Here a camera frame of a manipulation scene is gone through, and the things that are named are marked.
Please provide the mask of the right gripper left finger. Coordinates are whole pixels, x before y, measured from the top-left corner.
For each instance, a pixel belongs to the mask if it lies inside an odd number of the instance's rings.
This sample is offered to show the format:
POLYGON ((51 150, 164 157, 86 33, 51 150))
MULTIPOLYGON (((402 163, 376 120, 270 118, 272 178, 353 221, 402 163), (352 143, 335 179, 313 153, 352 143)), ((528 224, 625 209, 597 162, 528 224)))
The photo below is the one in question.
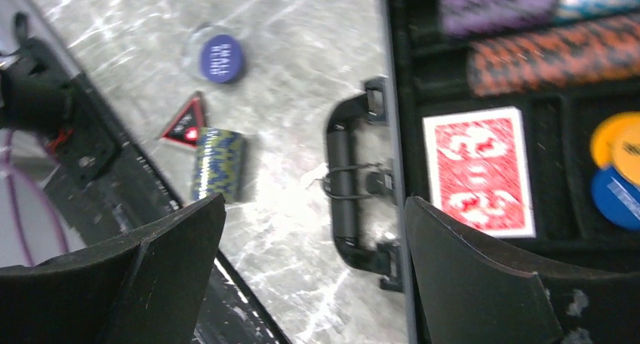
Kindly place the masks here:
POLYGON ((128 233, 1 270, 3 343, 188 343, 226 219, 221 195, 128 233))

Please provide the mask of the green blue chip stack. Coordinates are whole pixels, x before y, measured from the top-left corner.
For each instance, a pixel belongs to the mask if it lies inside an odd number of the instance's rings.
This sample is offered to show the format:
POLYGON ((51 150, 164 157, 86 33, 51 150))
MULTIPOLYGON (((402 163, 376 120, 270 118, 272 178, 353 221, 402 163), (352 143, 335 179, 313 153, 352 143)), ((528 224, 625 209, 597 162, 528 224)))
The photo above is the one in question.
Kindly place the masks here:
POLYGON ((227 204, 239 200, 245 137, 236 131, 204 127, 196 141, 191 199, 221 194, 227 204))

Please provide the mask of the black poker set case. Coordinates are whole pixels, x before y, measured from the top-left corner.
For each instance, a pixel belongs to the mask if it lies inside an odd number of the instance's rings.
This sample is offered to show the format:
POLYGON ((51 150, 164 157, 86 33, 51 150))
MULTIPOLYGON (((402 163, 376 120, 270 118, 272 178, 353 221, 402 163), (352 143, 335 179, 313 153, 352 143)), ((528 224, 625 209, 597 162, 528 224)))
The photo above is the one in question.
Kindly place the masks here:
POLYGON ((639 0, 381 0, 326 128, 334 245, 411 343, 639 341, 639 0))

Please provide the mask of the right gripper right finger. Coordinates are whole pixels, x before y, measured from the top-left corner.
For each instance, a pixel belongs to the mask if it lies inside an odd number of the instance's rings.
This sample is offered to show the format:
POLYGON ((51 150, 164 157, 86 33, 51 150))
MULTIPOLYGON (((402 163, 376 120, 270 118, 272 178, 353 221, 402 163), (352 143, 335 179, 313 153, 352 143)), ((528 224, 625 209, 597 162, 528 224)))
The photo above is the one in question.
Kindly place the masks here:
POLYGON ((639 253, 547 258, 405 202, 426 343, 637 343, 639 253))

